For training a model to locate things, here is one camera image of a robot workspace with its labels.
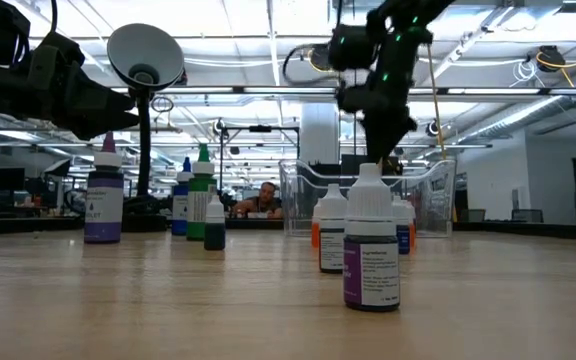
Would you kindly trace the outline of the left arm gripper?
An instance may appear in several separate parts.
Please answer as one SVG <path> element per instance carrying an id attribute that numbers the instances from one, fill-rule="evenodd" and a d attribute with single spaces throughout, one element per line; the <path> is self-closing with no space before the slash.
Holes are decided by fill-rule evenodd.
<path id="1" fill-rule="evenodd" d="M 15 118 L 46 120 L 71 131 L 80 140 L 139 124 L 139 116 L 128 111 L 134 100 L 91 80 L 81 69 L 84 55 L 73 40 L 50 32 L 22 61 L 25 88 Z"/>

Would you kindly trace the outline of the person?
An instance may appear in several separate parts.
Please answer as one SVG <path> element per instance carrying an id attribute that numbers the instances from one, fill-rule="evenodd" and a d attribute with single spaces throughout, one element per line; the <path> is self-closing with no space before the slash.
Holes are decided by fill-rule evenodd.
<path id="1" fill-rule="evenodd" d="M 233 207 L 235 214 L 265 213 L 269 219 L 282 219 L 283 211 L 275 198 L 277 187 L 271 182 L 264 182 L 256 196 L 239 201 Z"/>

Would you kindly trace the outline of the black computer monitor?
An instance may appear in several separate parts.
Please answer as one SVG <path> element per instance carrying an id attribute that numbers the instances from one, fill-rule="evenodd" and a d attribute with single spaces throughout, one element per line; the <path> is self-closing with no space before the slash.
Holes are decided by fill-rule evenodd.
<path id="1" fill-rule="evenodd" d="M 24 168 L 0 168 L 0 191 L 22 191 L 24 189 Z"/>
<path id="2" fill-rule="evenodd" d="M 360 165 L 369 161 L 366 155 L 343 154 L 341 157 L 341 174 L 358 175 Z M 401 175 L 403 165 L 398 157 L 388 157 L 379 162 L 382 174 L 386 176 Z"/>

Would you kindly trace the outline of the small orange food coloring bottle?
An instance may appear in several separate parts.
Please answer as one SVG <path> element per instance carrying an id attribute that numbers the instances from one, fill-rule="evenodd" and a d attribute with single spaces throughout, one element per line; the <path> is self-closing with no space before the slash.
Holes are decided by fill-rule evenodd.
<path id="1" fill-rule="evenodd" d="M 319 247 L 319 228 L 320 228 L 320 212 L 321 212 L 321 200 L 318 199 L 317 203 L 313 207 L 313 216 L 311 221 L 311 245 L 314 248 Z"/>

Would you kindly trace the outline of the small dark green coloring bottle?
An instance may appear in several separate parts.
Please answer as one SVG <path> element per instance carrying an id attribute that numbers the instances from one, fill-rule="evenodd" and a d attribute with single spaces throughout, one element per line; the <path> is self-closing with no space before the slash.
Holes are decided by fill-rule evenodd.
<path id="1" fill-rule="evenodd" d="M 206 207 L 204 249 L 221 251 L 226 244 L 226 226 L 223 204 L 218 195 L 213 195 Z"/>

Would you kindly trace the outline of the clear plastic bin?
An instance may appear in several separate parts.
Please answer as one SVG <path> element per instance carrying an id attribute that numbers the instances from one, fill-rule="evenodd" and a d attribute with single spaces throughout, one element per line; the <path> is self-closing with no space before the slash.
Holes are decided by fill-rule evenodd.
<path id="1" fill-rule="evenodd" d="M 289 237 L 311 235 L 313 207 L 327 193 L 329 184 L 346 194 L 358 175 L 342 175 L 340 165 L 309 165 L 301 160 L 279 162 L 284 232 Z M 415 173 L 382 177 L 394 195 L 415 208 L 416 234 L 420 237 L 448 237 L 452 232 L 456 162 L 440 161 Z"/>

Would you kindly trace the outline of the black desk lamp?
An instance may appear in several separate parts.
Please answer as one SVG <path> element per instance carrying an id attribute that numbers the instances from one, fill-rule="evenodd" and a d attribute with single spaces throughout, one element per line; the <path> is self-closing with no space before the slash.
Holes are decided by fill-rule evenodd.
<path id="1" fill-rule="evenodd" d="M 184 54 L 167 32 L 148 24 L 132 23 L 115 30 L 107 55 L 118 77 L 128 86 L 139 117 L 139 173 L 137 193 L 124 202 L 122 231 L 159 232 L 167 229 L 166 217 L 149 194 L 151 169 L 150 103 L 154 94 L 176 83 L 184 70 Z"/>

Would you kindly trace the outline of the large blue food coloring bottle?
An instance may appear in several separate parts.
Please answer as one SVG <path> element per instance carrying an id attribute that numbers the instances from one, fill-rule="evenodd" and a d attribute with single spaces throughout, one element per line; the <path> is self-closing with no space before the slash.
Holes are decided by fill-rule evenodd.
<path id="1" fill-rule="evenodd" d="M 187 234 L 189 182 L 193 178 L 191 166 L 190 159 L 186 157 L 182 170 L 177 173 L 177 184 L 172 188 L 171 232 L 175 236 Z"/>

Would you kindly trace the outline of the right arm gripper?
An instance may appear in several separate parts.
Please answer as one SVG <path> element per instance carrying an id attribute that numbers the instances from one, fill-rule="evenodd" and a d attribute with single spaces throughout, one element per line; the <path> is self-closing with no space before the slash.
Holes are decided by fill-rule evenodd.
<path id="1" fill-rule="evenodd" d="M 363 33 L 368 66 L 376 63 L 366 80 L 369 104 L 362 111 L 367 159 L 379 163 L 389 157 L 404 131 L 417 129 L 408 108 L 409 90 L 421 45 L 432 43 L 428 29 L 368 30 Z"/>

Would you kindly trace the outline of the small blue food coloring bottle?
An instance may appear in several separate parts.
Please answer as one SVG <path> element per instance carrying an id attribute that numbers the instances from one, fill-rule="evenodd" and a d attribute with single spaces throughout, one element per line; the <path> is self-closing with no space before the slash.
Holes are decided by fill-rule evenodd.
<path id="1" fill-rule="evenodd" d="M 398 249 L 400 255 L 407 255 L 410 253 L 410 218 L 407 206 L 402 201 L 399 195 L 393 196 L 393 216 L 395 224 L 395 235 L 398 241 Z"/>

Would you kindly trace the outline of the large green food coloring bottle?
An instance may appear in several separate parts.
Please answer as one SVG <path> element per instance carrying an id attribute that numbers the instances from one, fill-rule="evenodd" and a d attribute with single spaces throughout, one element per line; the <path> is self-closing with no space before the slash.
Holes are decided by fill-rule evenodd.
<path id="1" fill-rule="evenodd" d="M 204 241 L 207 205 L 216 194 L 215 165 L 210 161 L 206 144 L 199 147 L 198 159 L 192 163 L 193 177 L 189 181 L 186 238 Z"/>

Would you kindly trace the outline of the black metal frame stand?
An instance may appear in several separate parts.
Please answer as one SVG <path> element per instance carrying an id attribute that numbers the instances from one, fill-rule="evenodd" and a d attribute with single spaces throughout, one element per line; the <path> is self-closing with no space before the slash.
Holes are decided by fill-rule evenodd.
<path id="1" fill-rule="evenodd" d="M 300 128 L 298 126 L 271 126 L 271 125 L 250 125 L 250 126 L 225 126 L 222 124 L 221 132 L 219 134 L 219 192 L 223 193 L 223 170 L 224 170 L 224 150 L 226 142 L 224 141 L 225 131 L 233 130 L 234 133 L 230 136 L 229 140 L 234 140 L 241 131 L 247 131 L 250 133 L 270 133 L 273 131 L 279 131 L 284 135 L 296 148 L 297 158 L 301 154 L 301 136 Z M 286 132 L 294 131 L 296 133 L 296 140 L 293 141 Z"/>

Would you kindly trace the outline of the small purple food coloring bottle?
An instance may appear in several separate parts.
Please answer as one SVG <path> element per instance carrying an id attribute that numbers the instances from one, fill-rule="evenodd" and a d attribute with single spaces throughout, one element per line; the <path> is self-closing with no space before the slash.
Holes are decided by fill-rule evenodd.
<path id="1" fill-rule="evenodd" d="M 391 312 L 400 306 L 399 250 L 389 187 L 374 163 L 350 187 L 343 238 L 343 298 L 349 308 Z"/>

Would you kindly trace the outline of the large violet food coloring bottle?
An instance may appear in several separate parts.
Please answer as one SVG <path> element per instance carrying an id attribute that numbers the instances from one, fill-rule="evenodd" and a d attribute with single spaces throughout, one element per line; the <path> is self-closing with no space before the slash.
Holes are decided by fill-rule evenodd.
<path id="1" fill-rule="evenodd" d="M 122 232 L 124 174 L 112 132 L 108 132 L 99 152 L 94 154 L 94 170 L 88 174 L 84 242 L 118 243 Z"/>

